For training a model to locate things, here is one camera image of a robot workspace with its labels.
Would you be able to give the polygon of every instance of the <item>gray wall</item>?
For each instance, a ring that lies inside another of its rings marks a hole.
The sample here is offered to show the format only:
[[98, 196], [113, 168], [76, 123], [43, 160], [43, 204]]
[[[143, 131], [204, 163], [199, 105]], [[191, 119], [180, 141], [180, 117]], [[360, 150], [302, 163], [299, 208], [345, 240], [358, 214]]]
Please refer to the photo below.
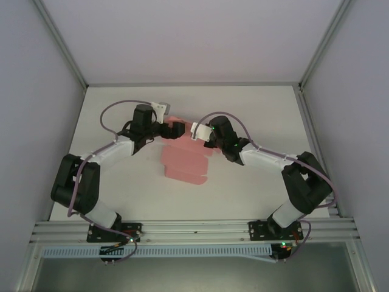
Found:
[[306, 92], [330, 173], [388, 291], [389, 1], [356, 1]]
[[83, 93], [29, 1], [1, 1], [0, 40], [0, 291], [10, 291]]

